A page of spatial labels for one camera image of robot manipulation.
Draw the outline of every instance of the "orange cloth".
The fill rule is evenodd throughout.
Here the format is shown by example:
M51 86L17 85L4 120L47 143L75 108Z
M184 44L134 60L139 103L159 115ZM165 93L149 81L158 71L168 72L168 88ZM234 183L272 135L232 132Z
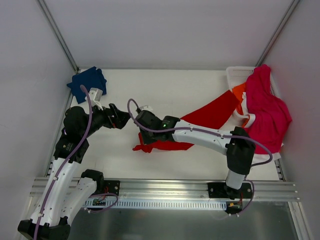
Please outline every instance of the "orange cloth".
M233 94L235 95L236 99L239 100L239 104L236 106L235 109L238 112L238 114L240 114L240 115L244 114L244 112L242 111L241 103L243 101L242 95L245 91L246 91L246 83L245 82L232 88Z

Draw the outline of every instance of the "gray floor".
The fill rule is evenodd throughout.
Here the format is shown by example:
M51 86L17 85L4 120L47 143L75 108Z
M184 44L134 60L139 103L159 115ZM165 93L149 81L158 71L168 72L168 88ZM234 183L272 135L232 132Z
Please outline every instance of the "gray floor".
M69 240L297 240L286 202L253 202L240 217L223 211L111 209L81 210Z

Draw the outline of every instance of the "white table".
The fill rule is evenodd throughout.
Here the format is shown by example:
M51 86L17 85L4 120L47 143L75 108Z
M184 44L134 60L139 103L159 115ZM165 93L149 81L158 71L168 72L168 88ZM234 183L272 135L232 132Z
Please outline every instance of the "white table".
M129 98L140 106L150 105L153 112L182 117L208 104L228 90L225 71L213 70L102 70L107 80L107 95L101 104L114 103L127 111ZM71 106L78 105L75 97ZM79 104L89 113L88 103ZM237 125L231 117L221 128L233 130ZM130 120L122 129L101 128L88 138L88 148L75 177L86 169L103 172L105 178L224 180L227 176L226 156L212 149L193 146L187 151L152 153L133 151L139 144L139 129ZM279 180L274 162L257 166L248 179Z

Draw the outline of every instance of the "pile of clothes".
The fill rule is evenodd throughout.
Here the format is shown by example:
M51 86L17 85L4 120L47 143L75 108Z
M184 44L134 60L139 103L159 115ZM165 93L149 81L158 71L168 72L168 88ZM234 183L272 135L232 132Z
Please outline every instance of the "pile of clothes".
M193 111L181 119L199 126L220 129L236 110L239 115L248 116L242 124L249 136L266 146L273 159L280 158L283 138L292 121L286 104L271 94L271 69L267 65L256 67L245 83L213 100L204 107ZM140 144L133 150L151 153L152 149L187 150L193 145L184 142L161 142L144 144L139 133ZM256 146L253 162L263 162L269 155L260 146Z

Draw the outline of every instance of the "white wall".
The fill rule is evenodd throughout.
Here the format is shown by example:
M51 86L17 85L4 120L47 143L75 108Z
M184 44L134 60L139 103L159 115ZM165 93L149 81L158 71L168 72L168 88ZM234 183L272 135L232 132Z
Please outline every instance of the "white wall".
M2 0L0 33L0 238L12 240L73 72L35 0Z
M320 239L320 1L298 6L265 63L271 66L293 122L283 156L297 182L314 238Z
M80 67L254 66L291 0L46 0Z

